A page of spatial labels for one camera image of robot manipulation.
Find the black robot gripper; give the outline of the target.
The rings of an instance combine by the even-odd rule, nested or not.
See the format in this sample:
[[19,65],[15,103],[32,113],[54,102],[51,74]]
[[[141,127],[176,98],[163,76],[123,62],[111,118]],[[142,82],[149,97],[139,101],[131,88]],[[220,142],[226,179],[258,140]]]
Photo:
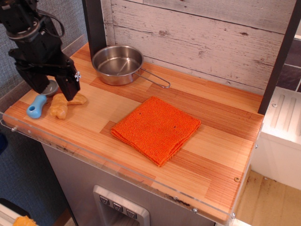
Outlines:
[[8,29],[8,37],[17,45],[9,51],[16,61],[21,77],[37,93],[50,84],[48,75],[55,80],[67,101],[73,100],[80,90],[80,75],[73,60],[62,52],[61,35],[49,17],[34,17]]

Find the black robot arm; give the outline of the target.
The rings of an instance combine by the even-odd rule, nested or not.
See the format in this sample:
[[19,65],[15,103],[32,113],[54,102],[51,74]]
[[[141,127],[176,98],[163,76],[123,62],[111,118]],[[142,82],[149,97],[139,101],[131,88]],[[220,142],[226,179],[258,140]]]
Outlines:
[[37,93],[42,93],[53,76],[68,101],[80,90],[80,74],[74,61],[62,52],[65,30],[59,34],[55,16],[37,9],[35,0],[2,0],[0,22],[17,48],[8,54],[15,59],[21,77]]

